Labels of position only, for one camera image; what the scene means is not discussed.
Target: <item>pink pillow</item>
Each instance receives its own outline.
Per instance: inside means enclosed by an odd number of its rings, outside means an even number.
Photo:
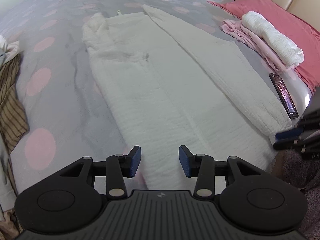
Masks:
[[[304,61],[294,70],[311,91],[320,86],[320,33],[300,18],[290,14],[271,0],[236,0],[226,4],[213,1],[225,11],[241,19],[249,11],[260,13],[279,32],[290,38],[304,54]]]

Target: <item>striped fabric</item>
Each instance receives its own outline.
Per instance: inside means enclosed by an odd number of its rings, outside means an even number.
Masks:
[[[24,108],[16,97],[15,80],[20,61],[18,54],[0,69],[0,134],[9,154],[29,129]]]

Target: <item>folded white towel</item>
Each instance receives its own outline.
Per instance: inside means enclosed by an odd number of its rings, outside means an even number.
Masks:
[[[280,33],[261,14],[249,11],[242,16],[242,24],[255,33],[276,52],[287,67],[297,67],[304,60],[302,49]]]
[[[12,60],[20,52],[19,41],[8,44],[7,40],[2,35],[0,35],[0,50],[2,51],[2,53],[0,53],[0,56],[2,55],[2,60],[0,61],[5,64],[8,61]]]

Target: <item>white cloth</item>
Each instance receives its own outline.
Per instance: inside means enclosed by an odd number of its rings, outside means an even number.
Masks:
[[[242,24],[255,33],[276,52],[287,67],[297,67],[304,60],[302,49],[280,33],[261,14],[249,11],[242,16]]]
[[[0,68],[2,67],[4,58],[5,58],[5,52],[2,49],[0,49]]]
[[[5,64],[8,61],[12,60],[20,52],[19,41],[8,44],[7,40],[2,35],[0,35],[0,51],[1,50],[5,52],[2,62],[2,64]]]
[[[0,135],[0,221],[5,220],[3,212],[14,208],[16,195],[7,176],[9,155]]]
[[[95,14],[83,39],[128,147],[141,146],[148,188],[193,190],[179,163],[183,144],[194,154],[238,155],[265,168],[275,156],[268,137],[291,127],[282,104],[234,42],[143,8],[147,15]],[[225,182],[216,182],[219,193]]]

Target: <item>phone screen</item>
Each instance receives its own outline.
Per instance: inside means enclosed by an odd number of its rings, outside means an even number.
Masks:
[[[298,117],[297,109],[291,99],[291,96],[288,92],[287,87],[285,86],[282,78],[279,75],[270,74],[271,80],[277,89],[279,96],[282,96],[283,104],[285,104],[285,108],[288,111],[290,117]]]

